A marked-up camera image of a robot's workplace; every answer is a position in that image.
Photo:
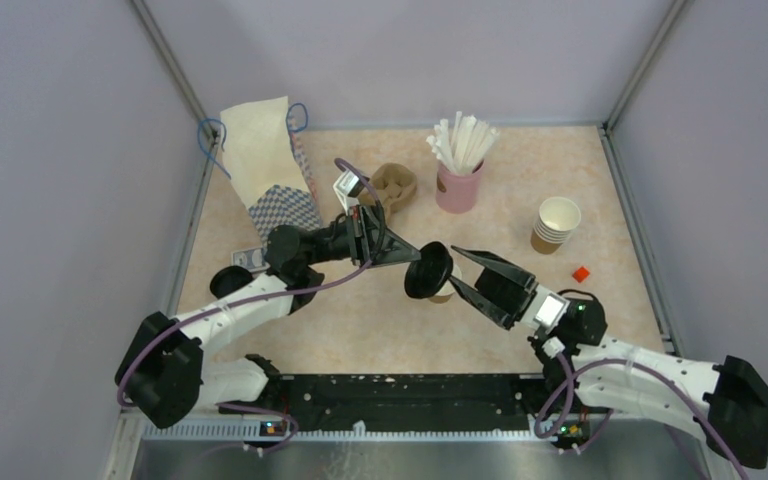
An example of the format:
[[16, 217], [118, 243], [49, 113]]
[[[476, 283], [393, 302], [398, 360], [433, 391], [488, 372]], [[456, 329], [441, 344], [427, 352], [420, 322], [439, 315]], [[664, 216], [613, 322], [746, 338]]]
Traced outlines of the black plastic cup lid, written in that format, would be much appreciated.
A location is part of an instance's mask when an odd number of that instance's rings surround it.
[[446, 245], [432, 241], [420, 250], [420, 258], [412, 261], [404, 277], [404, 291], [409, 298], [435, 296], [449, 280], [454, 261]]

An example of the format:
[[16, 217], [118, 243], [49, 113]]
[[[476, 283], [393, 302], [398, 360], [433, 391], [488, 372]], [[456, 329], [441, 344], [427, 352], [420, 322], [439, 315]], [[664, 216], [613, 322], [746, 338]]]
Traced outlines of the single brown paper cup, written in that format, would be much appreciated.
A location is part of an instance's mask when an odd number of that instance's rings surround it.
[[428, 301], [435, 304], [443, 304], [448, 302], [452, 298], [452, 296], [456, 293], [456, 290], [453, 284], [451, 283], [451, 280], [453, 278], [460, 279], [461, 277], [462, 277], [462, 271], [460, 267], [454, 264], [448, 279], [444, 282], [443, 286], [434, 295], [428, 298]]

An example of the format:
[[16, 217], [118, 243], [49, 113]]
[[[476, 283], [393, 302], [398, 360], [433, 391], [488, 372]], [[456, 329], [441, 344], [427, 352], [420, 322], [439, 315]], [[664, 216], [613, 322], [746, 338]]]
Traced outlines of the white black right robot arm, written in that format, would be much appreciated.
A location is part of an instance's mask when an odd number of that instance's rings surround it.
[[607, 334], [598, 298], [552, 291], [536, 276], [489, 251], [455, 247], [481, 266], [474, 284], [451, 281], [456, 293], [497, 326], [531, 328], [549, 404], [580, 404], [632, 413], [683, 431], [737, 467], [768, 465], [768, 384], [754, 366], [728, 355], [719, 363], [655, 352]]

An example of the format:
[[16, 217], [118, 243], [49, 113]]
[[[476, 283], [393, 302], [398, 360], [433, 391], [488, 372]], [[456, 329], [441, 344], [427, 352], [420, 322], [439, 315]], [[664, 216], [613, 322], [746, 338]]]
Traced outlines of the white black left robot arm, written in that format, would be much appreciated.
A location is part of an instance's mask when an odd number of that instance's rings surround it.
[[211, 357], [334, 287], [314, 270], [316, 264], [349, 259], [363, 272], [419, 259], [419, 249], [392, 232], [377, 213], [357, 205], [318, 230], [279, 225], [267, 238], [265, 272], [241, 287], [226, 273], [216, 275], [213, 303], [178, 318], [161, 312], [147, 316], [115, 375], [118, 402], [138, 408], [158, 428], [220, 403], [245, 402], [262, 414], [274, 410], [281, 388], [271, 380], [266, 360], [249, 355], [213, 365]]

